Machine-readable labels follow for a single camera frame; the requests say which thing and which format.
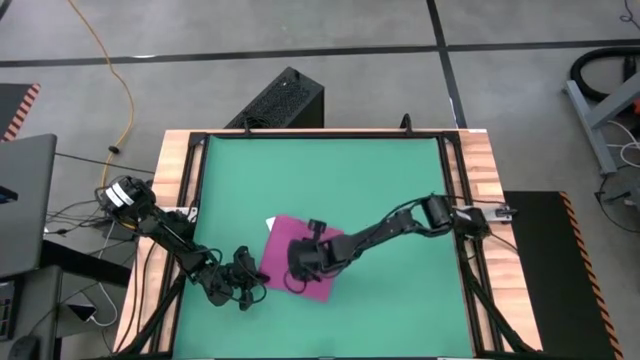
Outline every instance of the wooden frame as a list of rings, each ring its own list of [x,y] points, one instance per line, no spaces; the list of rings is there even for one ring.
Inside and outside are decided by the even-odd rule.
[[[217,134],[234,134],[242,133],[244,130],[226,129],[226,130],[169,130],[165,133],[162,149],[156,168],[154,178],[153,191],[157,197],[159,206],[176,206],[178,193],[182,182],[183,172],[185,169],[185,159],[187,158],[188,143],[191,133],[217,133]],[[403,129],[256,129],[255,133],[336,133],[336,132],[404,132]],[[414,132],[434,132],[434,131],[451,131],[451,129],[416,129]],[[461,142],[462,153],[464,155],[464,163],[466,165],[466,177],[468,178],[471,195],[474,199],[481,200],[498,200],[502,201],[502,187],[498,177],[496,164],[493,159],[489,137],[485,130],[458,130]],[[196,191],[196,179],[200,168],[201,149],[196,149],[193,156],[193,165],[191,166],[190,181],[187,184],[187,203],[189,203]],[[459,193],[462,189],[462,181],[458,172],[457,162],[454,158],[453,151],[448,151],[449,166],[451,175],[454,180],[454,187]],[[515,245],[513,232],[509,225],[492,225],[492,231]],[[121,348],[128,345],[137,333],[136,325],[138,323],[138,314],[140,313],[140,326],[144,325],[146,320],[155,310],[162,284],[162,278],[165,270],[167,254],[164,249],[156,246],[150,253],[153,241],[150,239],[140,239],[137,262],[139,264],[138,272],[138,301],[134,309],[134,277],[129,282],[127,296],[124,302],[121,321],[116,336],[116,345],[123,341]],[[471,247],[467,247],[469,253],[473,253]],[[148,256],[149,264],[147,268],[147,279],[145,281],[145,289],[142,289],[143,264]],[[540,338],[538,336],[537,327],[531,309],[522,267],[517,254],[510,251],[499,242],[487,239],[484,242],[484,256],[488,268],[491,289],[493,292],[494,302],[512,327],[520,334],[525,342],[534,348],[540,349]],[[145,301],[140,308],[139,298],[142,291],[145,292]],[[489,329],[489,321],[481,304],[476,301],[476,308],[480,317],[481,333],[484,348],[493,349],[491,340],[491,331]],[[129,320],[133,316],[132,329],[126,335]],[[175,304],[167,311],[165,321],[162,327],[160,342],[158,349],[166,351],[170,349],[172,341],[173,318],[175,316]]]

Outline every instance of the yellow cable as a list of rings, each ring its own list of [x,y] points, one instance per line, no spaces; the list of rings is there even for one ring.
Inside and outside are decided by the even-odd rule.
[[[76,7],[73,1],[72,0],[67,0],[67,1],[69,2],[69,5],[71,5],[73,10],[76,12],[76,14],[78,14],[82,22],[87,26],[87,29],[89,29],[89,31],[91,32],[91,35],[93,35],[93,38],[96,39],[96,42],[98,43],[98,45],[100,45],[100,49],[102,50],[104,59],[107,61],[107,65],[109,65],[109,71],[111,71],[113,76],[115,76],[116,79],[120,81],[120,83],[122,84],[122,87],[124,87],[124,90],[127,93],[127,97],[129,98],[129,124],[127,125],[127,128],[120,135],[120,138],[118,139],[118,141],[116,141],[116,143],[114,144],[115,147],[118,147],[127,138],[127,136],[129,135],[129,132],[131,131],[131,127],[133,126],[133,112],[135,109],[135,105],[133,104],[133,97],[131,96],[131,91],[129,91],[129,87],[127,86],[127,83],[122,79],[122,77],[120,77],[120,75],[118,75],[118,73],[113,68],[113,65],[111,64],[111,60],[109,59],[109,54],[107,53],[107,50],[104,48],[104,45],[102,45],[102,41],[100,41],[100,37],[98,37],[98,34],[96,34],[95,30],[93,30],[93,28],[91,27],[87,19],[84,17],[84,15],[82,15],[82,12],[80,12],[80,10]],[[109,169],[108,164],[111,164],[111,161],[113,161],[113,153],[109,152],[109,156],[107,156],[107,160],[105,161],[107,165],[105,165],[104,169],[102,170],[102,180],[100,181],[101,187],[104,187],[105,184],[107,183],[107,172]]]

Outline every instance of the white cable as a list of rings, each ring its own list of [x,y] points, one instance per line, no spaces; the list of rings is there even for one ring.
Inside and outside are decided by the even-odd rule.
[[[638,141],[636,140],[635,136],[633,136],[631,131],[629,131],[626,127],[624,127],[624,125],[620,124],[617,121],[613,121],[613,120],[609,120],[609,124],[616,125],[620,129],[622,129],[625,133],[627,133],[627,135],[629,135],[629,138],[631,138],[631,142],[626,144],[626,145],[611,144],[611,145],[607,145],[607,146],[608,147],[613,147],[613,148],[620,148],[620,159],[622,159],[622,161],[624,161],[625,164],[640,169],[640,165],[639,164],[632,163],[631,161],[627,160],[627,158],[624,156],[624,151],[626,149],[630,148],[631,146],[635,145],[635,148],[632,148],[632,149],[640,150],[640,143],[638,143]]]
[[[107,233],[107,238],[104,240],[104,245],[102,245],[102,249],[100,250],[100,253],[98,254],[98,259],[102,258],[102,253],[104,252],[104,249],[107,247],[107,244],[109,243],[109,238],[111,237],[111,233],[113,232],[113,228],[114,228],[115,225],[116,225],[116,222],[114,220],[111,223],[111,228],[109,229],[109,232]],[[100,286],[100,289],[104,293],[104,296],[106,296],[107,300],[109,300],[109,303],[111,304],[111,307],[113,307],[114,317],[113,317],[113,320],[109,321],[106,324],[103,324],[103,323],[99,322],[98,320],[96,320],[96,318],[93,317],[93,315],[89,319],[91,321],[93,321],[96,325],[100,326],[100,327],[111,326],[111,325],[115,324],[116,321],[118,320],[118,308],[116,307],[116,304],[113,303],[113,300],[111,300],[111,296],[109,296],[109,293],[107,292],[107,290],[104,289],[104,286],[102,285],[102,283],[98,283],[98,285]]]

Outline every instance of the black mat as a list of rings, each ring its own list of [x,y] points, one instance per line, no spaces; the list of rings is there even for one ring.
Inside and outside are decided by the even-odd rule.
[[[600,287],[565,193],[505,191],[545,352],[622,359]]]

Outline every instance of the black computer case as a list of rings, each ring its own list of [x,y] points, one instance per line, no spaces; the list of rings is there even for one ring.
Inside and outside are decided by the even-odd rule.
[[[323,128],[324,86],[287,67],[225,126],[246,127]]]

